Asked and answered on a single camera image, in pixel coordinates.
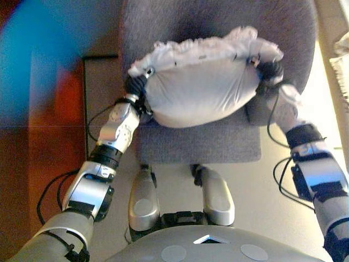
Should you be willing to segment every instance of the gray chair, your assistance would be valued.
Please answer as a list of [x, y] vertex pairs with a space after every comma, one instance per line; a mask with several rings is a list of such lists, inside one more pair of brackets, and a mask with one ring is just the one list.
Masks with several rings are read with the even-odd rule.
[[[127, 0], [119, 29], [123, 78], [135, 59], [153, 51], [155, 41], [222, 37], [250, 25], [279, 45], [285, 76], [302, 92], [314, 55], [315, 17], [312, 0]], [[135, 134], [136, 152], [144, 163], [257, 161], [258, 126], [266, 125], [269, 114], [263, 97], [256, 96], [231, 116], [198, 127], [173, 129], [150, 121]]]

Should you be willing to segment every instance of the black cable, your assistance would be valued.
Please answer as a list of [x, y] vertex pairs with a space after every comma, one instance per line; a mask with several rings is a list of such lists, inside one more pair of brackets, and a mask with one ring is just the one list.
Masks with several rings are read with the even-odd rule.
[[[280, 160], [280, 161], [275, 165], [275, 167], [274, 167], [274, 169], [273, 169], [273, 177], [274, 177], [275, 182], [278, 184], [278, 186], [280, 185], [280, 183], [279, 183], [278, 179], [276, 178], [276, 169], [278, 168], [278, 166], [279, 166], [282, 162], [284, 162], [284, 161], [286, 161], [286, 160], [288, 160], [288, 159], [290, 159], [290, 158], [291, 158], [291, 157], [286, 157], [286, 158]], [[281, 187], [281, 188], [282, 188], [282, 190], [284, 190], [286, 193], [290, 194], [291, 196], [293, 196], [293, 197], [295, 197], [295, 198], [299, 198], [297, 195], [291, 193], [291, 192], [288, 191], [286, 188], [284, 188], [284, 187]]]
[[94, 115], [94, 116], [90, 119], [90, 121], [88, 121], [88, 123], [87, 123], [87, 133], [88, 133], [89, 137], [92, 138], [94, 141], [97, 141], [97, 138], [95, 138], [95, 137], [91, 134], [91, 132], [90, 132], [90, 130], [89, 130], [92, 121], [95, 120], [96, 117], [100, 116], [100, 115], [103, 114], [105, 111], [107, 111], [108, 109], [111, 109], [111, 108], [114, 107], [114, 106], [115, 106], [115, 104], [109, 105], [108, 107], [106, 107], [105, 109], [103, 109], [102, 111], [100, 111], [99, 113], [97, 113], [96, 115]]
[[[280, 177], [280, 181], [277, 181], [276, 175], [275, 175], [275, 171], [276, 171], [277, 167], [278, 167], [282, 162], [284, 162], [284, 161], [287, 160], [287, 159], [288, 159], [288, 161], [287, 161], [287, 163], [286, 163], [285, 166], [284, 166], [284, 169], [283, 169], [282, 174], [281, 174], [281, 177]], [[291, 162], [291, 160], [292, 160], [291, 157], [284, 158], [284, 159], [282, 159], [281, 161], [279, 161], [279, 162], [275, 165], [275, 167], [274, 167], [273, 176], [274, 176], [274, 179], [275, 179], [276, 183], [277, 183], [278, 186], [279, 186], [279, 191], [280, 191], [280, 193], [281, 193], [283, 196], [287, 197], [288, 199], [290, 199], [290, 200], [292, 200], [292, 201], [294, 201], [294, 202], [297, 202], [297, 203], [299, 203], [299, 204], [301, 204], [301, 205], [303, 205], [303, 206], [305, 206], [305, 207], [307, 207], [307, 208], [309, 208], [309, 209], [311, 209], [311, 210], [313, 210], [313, 211], [315, 212], [315, 209], [314, 209], [313, 207], [311, 207], [311, 206], [309, 206], [309, 205], [307, 205], [307, 204], [301, 202], [300, 200], [302, 200], [302, 199], [301, 199], [300, 197], [298, 197], [298, 196], [292, 194], [291, 192], [289, 192], [288, 190], [286, 190], [286, 189], [282, 186], [282, 181], [283, 181], [283, 179], [284, 179], [285, 172], [286, 172], [287, 167], [288, 167], [289, 163]]]
[[55, 177], [54, 179], [52, 179], [52, 180], [47, 184], [47, 186], [45, 187], [45, 189], [44, 189], [43, 193], [41, 194], [41, 197], [40, 197], [40, 199], [39, 199], [39, 201], [38, 201], [38, 204], [37, 204], [37, 214], [38, 214], [40, 223], [41, 223], [42, 225], [45, 224], [45, 220], [43, 219], [43, 215], [41, 214], [41, 202], [43, 201], [43, 199], [44, 199], [44, 197], [45, 197], [47, 191], [49, 190], [49, 188], [51, 187], [51, 185], [52, 185], [55, 181], [57, 181], [57, 180], [60, 179], [61, 177], [67, 176], [67, 175], [69, 175], [69, 174], [71, 174], [71, 173], [74, 173], [75, 171], [76, 171], [76, 170], [71, 171], [71, 172], [67, 172], [67, 173], [64, 173], [64, 174], [61, 174], [61, 175], [59, 175], [59, 176], [56, 176], [56, 177]]
[[59, 183], [58, 188], [57, 188], [57, 204], [59, 206], [59, 208], [62, 210], [62, 202], [61, 202], [61, 189], [62, 189], [62, 185], [64, 184], [64, 182], [71, 176], [76, 175], [79, 172], [79, 169], [75, 169], [75, 172], [71, 172], [70, 174], [67, 174], [65, 176], [65, 178]]
[[268, 119], [267, 133], [268, 133], [270, 139], [272, 139], [272, 140], [273, 140], [275, 143], [277, 143], [278, 145], [283, 146], [283, 147], [286, 147], [286, 148], [290, 148], [288, 145], [285, 145], [285, 144], [283, 144], [283, 143], [277, 141], [275, 138], [273, 138], [272, 134], [270, 133], [270, 123], [271, 123], [271, 121], [272, 121], [273, 114], [274, 114], [274, 111], [275, 111], [275, 108], [276, 108], [276, 104], [278, 103], [278, 101], [279, 101], [279, 91], [277, 92], [276, 100], [275, 100], [275, 103], [274, 103], [272, 112], [270, 113], [270, 116], [269, 116], [269, 119]]

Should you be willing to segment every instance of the chair backrest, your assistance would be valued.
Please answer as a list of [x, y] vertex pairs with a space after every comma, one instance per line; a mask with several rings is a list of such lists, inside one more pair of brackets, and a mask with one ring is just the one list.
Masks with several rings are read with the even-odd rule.
[[247, 25], [279, 45], [285, 75], [301, 92], [316, 39], [312, 0], [126, 0], [119, 27], [123, 77], [134, 60], [153, 51], [156, 41], [222, 37]]

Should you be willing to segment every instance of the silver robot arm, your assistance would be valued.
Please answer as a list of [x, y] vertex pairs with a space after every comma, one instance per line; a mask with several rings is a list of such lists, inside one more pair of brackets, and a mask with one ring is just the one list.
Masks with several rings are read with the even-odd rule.
[[347, 173], [306, 115], [294, 86], [281, 84], [270, 100], [274, 120], [287, 137], [298, 195], [314, 203], [324, 248], [334, 262], [349, 261], [349, 195]]
[[126, 97], [119, 99], [102, 127], [95, 149], [68, 189], [62, 213], [48, 220], [9, 261], [89, 261], [94, 222], [108, 212], [120, 157], [139, 125], [141, 108], [136, 105], [151, 75], [128, 78]]

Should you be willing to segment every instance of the white pillow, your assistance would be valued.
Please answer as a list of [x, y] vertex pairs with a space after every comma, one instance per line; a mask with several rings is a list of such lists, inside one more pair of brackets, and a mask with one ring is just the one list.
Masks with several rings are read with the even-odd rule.
[[128, 73], [135, 77], [149, 67], [146, 98], [155, 120], [183, 128], [222, 119], [246, 104], [260, 79], [251, 58], [279, 61], [277, 45], [257, 38], [253, 27], [238, 27], [223, 38], [157, 42], [155, 50], [136, 61]]

